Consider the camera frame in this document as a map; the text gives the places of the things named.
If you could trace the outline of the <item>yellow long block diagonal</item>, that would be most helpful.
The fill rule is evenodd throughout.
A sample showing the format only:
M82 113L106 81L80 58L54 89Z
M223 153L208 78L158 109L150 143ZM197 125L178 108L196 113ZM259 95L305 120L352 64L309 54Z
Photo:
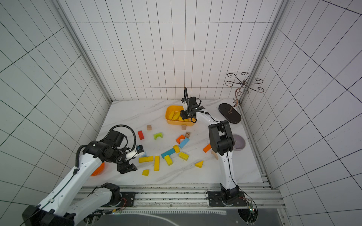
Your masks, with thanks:
M175 115L173 116L173 121L178 121L180 118L180 112L176 112Z

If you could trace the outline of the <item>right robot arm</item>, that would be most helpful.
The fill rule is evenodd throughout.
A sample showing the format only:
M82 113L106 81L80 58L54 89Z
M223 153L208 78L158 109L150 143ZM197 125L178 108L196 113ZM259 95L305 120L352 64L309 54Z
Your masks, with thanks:
M220 158L219 163L223 176L221 198L224 202L238 198L240 188L236 183L232 164L235 140L229 122L215 120L202 106L197 107L184 100L182 106L181 117L183 119L201 120L208 126L209 143L214 153Z

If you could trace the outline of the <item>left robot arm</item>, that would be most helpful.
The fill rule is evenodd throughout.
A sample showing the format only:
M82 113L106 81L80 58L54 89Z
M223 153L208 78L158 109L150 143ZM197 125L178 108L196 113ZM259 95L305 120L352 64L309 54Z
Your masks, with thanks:
M121 147L126 135L112 127L100 141L92 141L78 148L75 166L64 179L37 206L28 206L22 213L25 226L75 226L89 215L100 214L100 207L109 207L104 214L113 214L132 207L134 192L121 193L120 187L104 183L96 187L87 197L72 203L78 192L102 163L115 163L121 174L136 171L130 160L144 154L142 145Z

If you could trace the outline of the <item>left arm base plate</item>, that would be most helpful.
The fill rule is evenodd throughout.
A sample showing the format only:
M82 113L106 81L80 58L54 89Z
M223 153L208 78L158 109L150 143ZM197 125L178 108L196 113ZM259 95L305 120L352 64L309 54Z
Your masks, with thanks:
M116 208L133 207L135 201L135 192L119 192L112 202L111 206Z

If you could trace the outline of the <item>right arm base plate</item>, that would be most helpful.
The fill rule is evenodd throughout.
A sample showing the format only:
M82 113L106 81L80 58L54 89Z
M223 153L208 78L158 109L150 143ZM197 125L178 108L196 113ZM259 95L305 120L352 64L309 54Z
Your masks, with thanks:
M206 199L210 207L246 207L244 193L230 193L224 191L207 191Z

